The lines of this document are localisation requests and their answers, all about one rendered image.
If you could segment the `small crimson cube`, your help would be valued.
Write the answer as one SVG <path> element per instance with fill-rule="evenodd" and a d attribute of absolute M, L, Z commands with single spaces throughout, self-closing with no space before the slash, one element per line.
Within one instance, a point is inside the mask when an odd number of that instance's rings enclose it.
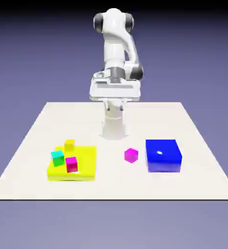
<path fill-rule="evenodd" d="M 65 158 L 67 173 L 78 171 L 78 162 L 76 157 Z"/>

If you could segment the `large blue box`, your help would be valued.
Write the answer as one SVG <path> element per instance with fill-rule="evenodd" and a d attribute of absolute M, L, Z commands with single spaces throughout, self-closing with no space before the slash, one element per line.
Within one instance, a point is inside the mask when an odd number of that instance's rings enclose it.
<path fill-rule="evenodd" d="M 182 154 L 176 140 L 146 140 L 146 162 L 149 173 L 178 173 Z"/>

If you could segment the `large yellow box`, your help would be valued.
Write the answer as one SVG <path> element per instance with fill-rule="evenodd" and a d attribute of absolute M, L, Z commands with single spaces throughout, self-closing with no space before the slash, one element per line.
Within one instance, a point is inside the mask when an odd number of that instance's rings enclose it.
<path fill-rule="evenodd" d="M 57 146 L 55 151 L 62 150 L 65 158 L 76 157 L 78 171 L 67 173 L 66 163 L 62 166 L 54 167 L 51 159 L 47 169 L 49 181 L 94 181 L 96 172 L 95 146 L 75 146 L 72 151 L 65 151 L 63 146 Z"/>

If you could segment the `small green cube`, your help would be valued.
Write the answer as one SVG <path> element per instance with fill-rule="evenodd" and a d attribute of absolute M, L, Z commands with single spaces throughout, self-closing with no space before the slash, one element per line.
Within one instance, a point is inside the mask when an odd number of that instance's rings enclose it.
<path fill-rule="evenodd" d="M 64 153 L 62 150 L 51 152 L 51 157 L 52 157 L 54 167 L 62 166 L 65 164 L 65 157 L 64 157 Z"/>

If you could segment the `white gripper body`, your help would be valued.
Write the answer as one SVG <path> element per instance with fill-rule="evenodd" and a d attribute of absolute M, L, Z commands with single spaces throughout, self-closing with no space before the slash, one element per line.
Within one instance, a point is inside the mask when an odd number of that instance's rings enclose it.
<path fill-rule="evenodd" d="M 92 78 L 89 97 L 93 101 L 113 99 L 138 101 L 140 99 L 140 81 L 121 78 L 120 83 L 111 83 L 110 78 Z"/>

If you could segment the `small magenta cube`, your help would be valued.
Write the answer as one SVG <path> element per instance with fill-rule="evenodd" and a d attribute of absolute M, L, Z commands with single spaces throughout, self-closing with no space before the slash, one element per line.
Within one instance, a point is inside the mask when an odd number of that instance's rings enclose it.
<path fill-rule="evenodd" d="M 138 160 L 139 152 L 136 149 L 128 148 L 124 152 L 124 159 L 129 163 L 134 163 Z"/>

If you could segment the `small yellow cube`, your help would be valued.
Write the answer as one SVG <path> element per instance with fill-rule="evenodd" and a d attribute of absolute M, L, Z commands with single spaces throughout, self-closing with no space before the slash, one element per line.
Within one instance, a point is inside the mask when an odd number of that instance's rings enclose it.
<path fill-rule="evenodd" d="M 75 147 L 75 140 L 74 139 L 67 139 L 64 143 L 65 151 L 72 151 Z"/>

